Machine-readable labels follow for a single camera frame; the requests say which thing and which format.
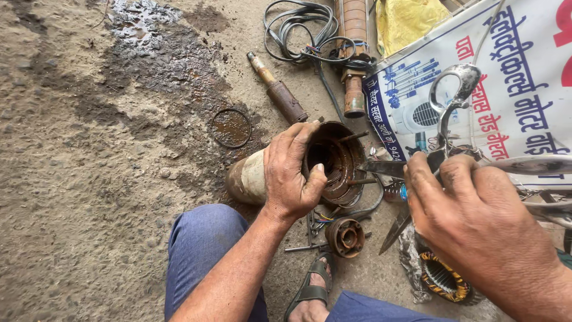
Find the man's left hand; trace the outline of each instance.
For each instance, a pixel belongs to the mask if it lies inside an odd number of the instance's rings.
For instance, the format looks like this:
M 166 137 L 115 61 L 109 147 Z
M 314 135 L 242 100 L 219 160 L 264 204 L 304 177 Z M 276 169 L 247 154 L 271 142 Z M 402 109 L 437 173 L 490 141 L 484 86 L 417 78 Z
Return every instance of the man's left hand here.
M 317 164 L 310 171 L 308 181 L 301 173 L 308 142 L 319 127 L 318 121 L 296 123 L 264 149 L 264 207 L 267 210 L 264 215 L 279 225 L 290 227 L 320 200 L 328 180 L 324 175 L 324 165 Z

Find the finger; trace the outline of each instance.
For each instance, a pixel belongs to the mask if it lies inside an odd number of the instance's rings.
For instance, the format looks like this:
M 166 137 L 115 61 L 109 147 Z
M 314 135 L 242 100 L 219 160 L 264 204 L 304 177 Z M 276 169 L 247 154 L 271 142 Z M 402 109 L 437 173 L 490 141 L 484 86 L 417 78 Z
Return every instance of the finger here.
M 277 155 L 279 142 L 280 142 L 281 137 L 282 137 L 282 133 L 279 133 L 278 135 L 276 135 L 272 139 L 272 141 L 270 141 L 270 144 L 266 148 L 268 150 L 268 160 L 272 159 L 273 157 L 275 157 Z
M 473 186 L 471 174 L 479 168 L 472 156 L 455 155 L 439 167 L 441 180 L 447 194 L 460 201 L 473 203 L 479 198 Z
M 443 205 L 447 196 L 427 164 L 427 156 L 416 152 L 407 162 L 406 186 L 414 190 L 424 209 L 434 204 Z
M 308 142 L 310 141 L 312 134 L 314 134 L 318 128 L 320 128 L 319 121 L 316 120 L 312 123 L 308 123 L 292 141 L 288 155 L 298 167 L 302 166 L 302 160 L 304 159 Z
M 312 207 L 315 207 L 318 204 L 318 201 L 320 201 L 321 194 L 324 191 L 327 181 L 328 178 L 326 178 L 324 174 L 324 165 L 321 163 L 316 164 L 310 171 L 308 181 L 302 188 L 301 199 L 304 203 L 308 203 Z
M 280 134 L 280 139 L 278 140 L 278 147 L 277 147 L 278 150 L 288 151 L 288 149 L 290 149 L 292 141 L 294 141 L 294 138 L 298 135 L 298 133 L 300 133 L 300 131 L 302 131 L 302 129 L 307 124 L 308 123 L 296 123 L 291 127 L 289 127 L 286 131 L 282 132 Z
M 507 203 L 508 200 L 520 201 L 517 190 L 509 176 L 499 168 L 481 167 L 473 172 L 476 193 L 487 204 Z
M 425 237 L 427 231 L 429 231 L 429 221 L 427 215 L 423 211 L 423 205 L 419 201 L 419 197 L 415 193 L 415 189 L 411 187 L 411 180 L 407 177 L 407 166 L 403 167 L 403 172 L 405 173 L 405 188 L 407 189 L 407 203 L 409 205 L 409 212 L 411 213 L 411 218 L 413 218 L 413 224 L 415 230 L 422 236 Z

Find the coiled wire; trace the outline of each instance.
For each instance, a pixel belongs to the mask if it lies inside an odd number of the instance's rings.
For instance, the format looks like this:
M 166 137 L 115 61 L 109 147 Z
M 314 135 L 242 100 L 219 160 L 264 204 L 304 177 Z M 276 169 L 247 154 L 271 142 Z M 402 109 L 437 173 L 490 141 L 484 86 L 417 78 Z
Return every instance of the coiled wire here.
M 278 14 L 274 19 L 268 21 L 268 12 L 272 7 L 281 2 L 294 3 L 301 6 L 301 8 L 292 9 L 284 11 Z M 272 25 L 278 21 L 280 18 L 290 16 L 282 22 L 278 28 L 277 33 L 272 30 Z M 310 29 L 305 25 L 308 21 L 323 21 L 325 25 L 318 32 L 316 36 L 312 35 Z M 353 54 L 356 52 L 356 43 L 347 37 L 336 36 L 339 23 L 333 13 L 333 10 L 326 5 L 321 5 L 319 3 L 312 3 L 306 1 L 298 0 L 277 0 L 270 3 L 264 10 L 263 16 L 264 23 L 264 49 L 266 52 L 275 59 L 280 61 L 291 62 L 293 64 L 305 64 L 307 62 L 314 63 L 314 66 L 324 83 L 326 91 L 328 92 L 332 103 L 336 107 L 336 111 L 342 123 L 345 124 L 345 118 L 340 110 L 337 103 L 336 97 L 329 87 L 328 82 L 324 77 L 324 72 L 322 70 L 322 62 L 327 62 L 329 64 L 342 65 L 344 68 L 356 69 L 356 70 L 366 70 L 372 72 L 375 70 L 375 62 L 366 62 L 363 60 L 352 59 Z M 303 28 L 310 37 L 310 44 L 308 44 L 304 50 L 294 51 L 288 48 L 288 36 L 294 27 Z M 268 48 L 268 35 L 274 39 L 276 45 L 280 48 L 281 55 L 273 53 L 270 48 Z M 351 46 L 353 52 L 346 58 L 337 58 L 337 54 L 341 48 L 335 48 L 330 51 L 328 58 L 321 56 L 321 48 L 336 40 L 343 40 L 345 46 Z

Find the blue jeans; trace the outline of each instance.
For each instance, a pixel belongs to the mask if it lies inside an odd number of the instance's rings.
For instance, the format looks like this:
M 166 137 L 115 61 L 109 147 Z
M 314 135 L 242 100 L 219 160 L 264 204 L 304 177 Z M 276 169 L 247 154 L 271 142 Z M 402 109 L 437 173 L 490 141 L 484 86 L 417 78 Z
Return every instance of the blue jeans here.
M 165 321 L 199 282 L 244 235 L 246 220 L 226 205 L 205 205 L 181 214 L 169 237 L 169 265 L 165 295 Z M 363 295 L 342 292 L 326 322 L 333 321 L 452 321 L 429 317 Z M 248 321 L 268 321 L 262 288 Z

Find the scissors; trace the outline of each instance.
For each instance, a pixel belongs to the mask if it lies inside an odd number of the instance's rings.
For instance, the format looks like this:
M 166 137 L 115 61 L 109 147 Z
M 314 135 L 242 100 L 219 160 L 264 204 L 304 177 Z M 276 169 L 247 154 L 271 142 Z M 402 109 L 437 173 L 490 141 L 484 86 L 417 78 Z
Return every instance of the scissors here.
M 444 107 L 436 99 L 436 87 L 445 76 L 456 76 L 460 81 L 459 89 Z M 431 84 L 429 91 L 429 101 L 433 110 L 438 114 L 437 123 L 438 146 L 427 155 L 427 163 L 431 172 L 440 181 L 439 166 L 448 158 L 452 152 L 452 147 L 448 139 L 448 123 L 452 112 L 458 108 L 469 107 L 467 99 L 476 88 L 480 80 L 481 72 L 479 68 L 471 64 L 458 64 L 445 69 Z M 360 170 L 381 173 L 394 178 L 404 179 L 403 166 L 407 162 L 393 161 L 373 161 L 366 162 L 358 167 Z M 492 162 L 488 166 L 502 169 L 505 172 L 524 175 L 551 175 L 551 174 L 572 174 L 572 156 L 568 155 L 539 155 L 522 156 L 509 158 L 497 162 Z M 534 203 L 524 202 L 529 212 L 537 220 L 554 222 L 558 225 L 572 229 L 572 201 L 558 203 Z M 381 255 L 397 240 L 398 236 L 411 222 L 411 214 L 408 205 L 403 205 L 389 233 L 383 242 L 379 254 Z

